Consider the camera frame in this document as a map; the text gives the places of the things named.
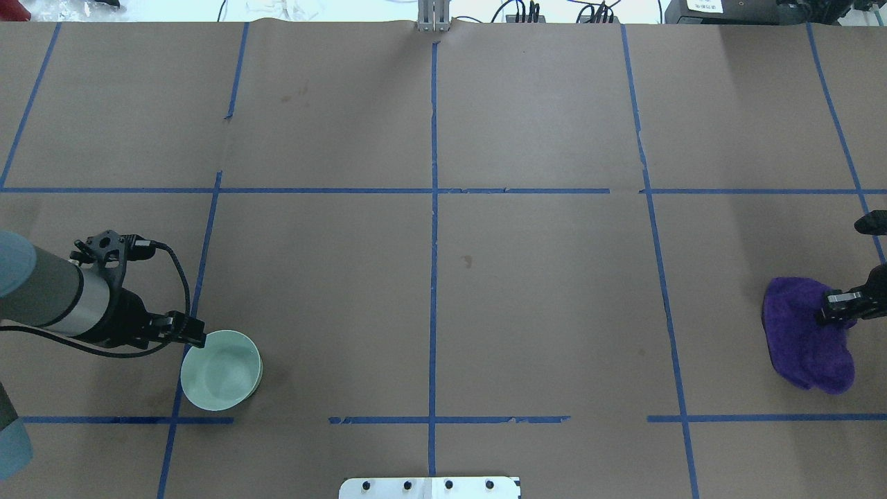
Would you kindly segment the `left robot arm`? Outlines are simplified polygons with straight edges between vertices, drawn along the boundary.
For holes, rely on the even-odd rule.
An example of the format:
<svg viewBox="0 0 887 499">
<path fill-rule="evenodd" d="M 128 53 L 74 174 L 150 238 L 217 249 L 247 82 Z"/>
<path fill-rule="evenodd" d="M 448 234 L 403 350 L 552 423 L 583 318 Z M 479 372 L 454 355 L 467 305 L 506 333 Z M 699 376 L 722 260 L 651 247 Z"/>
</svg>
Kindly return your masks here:
<svg viewBox="0 0 887 499">
<path fill-rule="evenodd" d="M 184 310 L 159 315 L 123 282 L 131 262 L 165 252 L 184 290 Z M 191 287 L 168 244 L 107 230 L 76 240 L 69 257 L 15 231 L 1 234 L 2 331 L 22 332 L 108 359 L 139 359 L 169 344 L 202 348 L 205 324 L 191 312 Z"/>
</svg>

